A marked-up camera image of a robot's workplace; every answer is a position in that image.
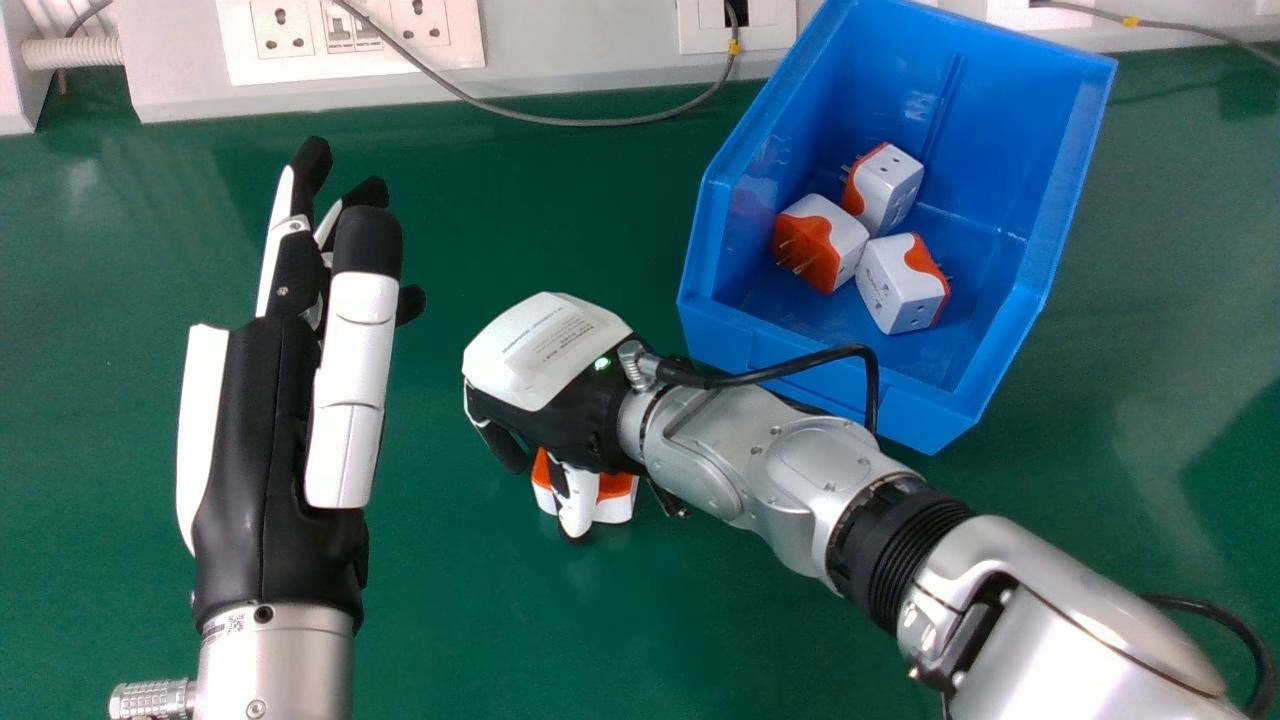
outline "black and white robotic hand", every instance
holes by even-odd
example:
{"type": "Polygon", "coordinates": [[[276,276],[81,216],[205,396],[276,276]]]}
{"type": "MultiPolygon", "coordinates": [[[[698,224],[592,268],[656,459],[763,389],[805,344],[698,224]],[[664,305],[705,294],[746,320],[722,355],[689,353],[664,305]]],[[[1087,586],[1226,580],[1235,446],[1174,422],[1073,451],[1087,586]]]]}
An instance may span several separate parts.
{"type": "Polygon", "coordinates": [[[371,177],[316,224],[333,167],[308,138],[280,174],[255,318],[191,328],[177,511],[196,560],[195,680],[122,684],[108,714],[346,720],[364,619],[369,502],[394,329],[425,307],[401,286],[401,227],[371,177]]]}
{"type": "MultiPolygon", "coordinates": [[[[508,469],[527,471],[541,447],[571,475],[645,474],[759,534],[783,565],[893,635],[909,676],[940,691],[950,717],[1266,715],[1265,688],[1238,710],[1215,666],[1156,607],[1010,520],[932,489],[863,427],[654,355],[602,307],[530,297],[467,346],[462,373],[467,416],[508,469]]],[[[573,484],[557,493],[594,500],[573,484]]],[[[573,509],[561,524],[581,534],[581,518],[573,509]]],[[[1252,641],[1260,667],[1270,664],[1252,641]]]]}

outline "power adapter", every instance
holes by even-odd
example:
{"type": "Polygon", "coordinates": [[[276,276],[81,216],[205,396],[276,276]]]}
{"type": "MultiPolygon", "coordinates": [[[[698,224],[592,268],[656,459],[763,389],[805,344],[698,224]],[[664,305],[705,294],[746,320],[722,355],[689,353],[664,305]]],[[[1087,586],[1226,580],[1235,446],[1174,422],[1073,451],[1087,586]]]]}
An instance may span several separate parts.
{"type": "Polygon", "coordinates": [[[888,142],[879,143],[849,169],[841,208],[872,237],[892,232],[915,202],[924,165],[888,142]]]}
{"type": "Polygon", "coordinates": [[[884,334],[932,328],[951,299],[951,284],[914,232],[868,241],[856,284],[884,334]]]}
{"type": "Polygon", "coordinates": [[[852,277],[870,234],[822,195],[801,197],[773,222],[773,259],[831,295],[852,277]]]}

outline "gray cable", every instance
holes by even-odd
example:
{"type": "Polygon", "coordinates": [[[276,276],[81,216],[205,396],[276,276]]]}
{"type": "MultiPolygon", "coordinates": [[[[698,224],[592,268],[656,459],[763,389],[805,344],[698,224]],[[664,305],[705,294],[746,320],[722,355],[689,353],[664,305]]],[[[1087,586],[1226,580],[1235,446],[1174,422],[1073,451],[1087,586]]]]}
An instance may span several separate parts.
{"type": "Polygon", "coordinates": [[[76,35],[76,32],[79,31],[79,28],[84,27],[84,23],[93,19],[95,15],[101,13],[111,3],[115,3],[115,0],[97,0],[97,3],[90,5],[83,13],[79,14],[78,18],[72,20],[72,24],[67,26],[67,32],[63,35],[63,37],[72,37],[73,35],[76,35]]]}
{"type": "Polygon", "coordinates": [[[733,70],[733,61],[737,59],[737,53],[739,53],[737,14],[733,13],[733,8],[731,8],[730,4],[726,1],[724,12],[728,15],[730,20],[730,37],[731,37],[728,45],[728,60],[724,61],[724,69],[721,72],[719,79],[712,83],[712,86],[704,90],[698,97],[694,97],[689,102],[676,105],[675,108],[668,108],[659,113],[650,113],[648,115],[635,115],[631,118],[557,118],[553,115],[536,115],[532,113],[521,113],[520,110],[512,110],[509,108],[503,108],[502,105],[494,105],[493,102],[488,102],[472,95],[467,95],[465,90],[445,79],[444,76],[442,76],[440,73],[429,68],[426,63],[424,63],[422,60],[419,60],[417,56],[410,53],[403,45],[399,44],[399,41],[392,37],[390,33],[380,28],[378,23],[375,23],[372,19],[369,18],[369,15],[353,8],[352,4],[348,3],[348,0],[332,0],[332,3],[334,5],[338,5],[343,10],[351,13],[352,17],[364,23],[366,27],[372,28],[374,32],[376,32],[379,37],[383,38],[384,42],[390,45],[392,49],[399,54],[401,58],[404,58],[404,60],[408,61],[408,64],[421,70],[422,74],[425,74],[426,77],[434,79],[436,83],[439,83],[440,87],[447,90],[451,95],[453,95],[458,100],[466,102],[467,105],[493,113],[495,115],[502,115],[504,118],[512,118],[515,120],[524,120],[526,123],[536,123],[541,126],[557,126],[568,128],[617,128],[626,126],[641,126],[645,123],[655,123],[658,120],[666,120],[667,118],[673,118],[681,113],[685,113],[687,110],[691,110],[701,105],[708,99],[710,99],[712,95],[719,92],[721,88],[724,87],[724,83],[728,81],[730,72],[733,70]]]}
{"type": "Polygon", "coordinates": [[[1088,5],[1076,5],[1075,3],[1060,3],[1059,0],[1032,0],[1032,8],[1060,8],[1062,10],[1075,10],[1078,13],[1087,13],[1105,20],[1111,20],[1114,23],[1120,23],[1125,27],[1151,27],[1157,29],[1180,29],[1183,32],[1194,32],[1196,35],[1203,35],[1204,37],[1212,37],[1213,40],[1220,40],[1229,45],[1235,45],[1240,50],[1244,50],[1249,55],[1262,60],[1263,63],[1271,65],[1272,68],[1280,68],[1280,58],[1270,53],[1258,50],[1252,42],[1247,40],[1240,40],[1239,37],[1222,32],[1220,29],[1213,29],[1211,27],[1196,26],[1189,23],[1167,23],[1164,20],[1147,20],[1143,18],[1137,18],[1133,15],[1125,15],[1121,13],[1108,13],[1106,10],[1100,10],[1097,8],[1089,8],[1088,5]]]}

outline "robotic arm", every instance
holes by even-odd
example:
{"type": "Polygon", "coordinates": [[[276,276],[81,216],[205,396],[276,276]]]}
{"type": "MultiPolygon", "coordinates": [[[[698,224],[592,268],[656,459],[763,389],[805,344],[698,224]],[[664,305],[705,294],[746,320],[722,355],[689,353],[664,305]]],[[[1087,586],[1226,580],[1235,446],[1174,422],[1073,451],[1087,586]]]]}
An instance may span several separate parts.
{"type": "Polygon", "coordinates": [[[1245,717],[1153,606],[929,488],[860,425],[708,387],[730,383],[650,354],[602,307],[530,297],[471,342],[462,372],[466,413],[512,471],[545,447],[584,473],[648,474],[759,534],[893,635],[956,720],[1245,717]]]}
{"type": "Polygon", "coordinates": [[[303,143],[280,176],[255,318],[195,325],[178,419],[177,512],[196,559],[196,680],[118,685],[108,714],[351,717],[369,501],[401,288],[399,223],[369,178],[314,227],[333,159],[303,143]]]}

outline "wall outlet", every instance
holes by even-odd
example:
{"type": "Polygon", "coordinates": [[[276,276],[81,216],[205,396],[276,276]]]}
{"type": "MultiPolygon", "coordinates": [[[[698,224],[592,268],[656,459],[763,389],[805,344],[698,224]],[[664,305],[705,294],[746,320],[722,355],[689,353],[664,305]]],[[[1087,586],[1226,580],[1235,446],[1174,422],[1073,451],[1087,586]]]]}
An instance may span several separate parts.
{"type": "MultiPolygon", "coordinates": [[[[1093,6],[1094,0],[1074,0],[1093,6]]],[[[1032,8],[1030,0],[987,0],[986,20],[1019,31],[1092,27],[1093,15],[1060,8],[1032,8]]]]}
{"type": "MultiPolygon", "coordinates": [[[[796,41],[796,0],[735,0],[744,53],[791,47],[796,41]]],[[[723,0],[676,0],[680,54],[724,53],[730,23],[723,0]]]]}
{"type": "MultiPolygon", "coordinates": [[[[435,69],[485,64],[476,0],[351,1],[435,69]]],[[[214,4],[233,86],[417,72],[372,27],[329,0],[214,4]]]]}
{"type": "Polygon", "coordinates": [[[315,55],[303,0],[250,0],[248,9],[259,60],[315,55]]]}

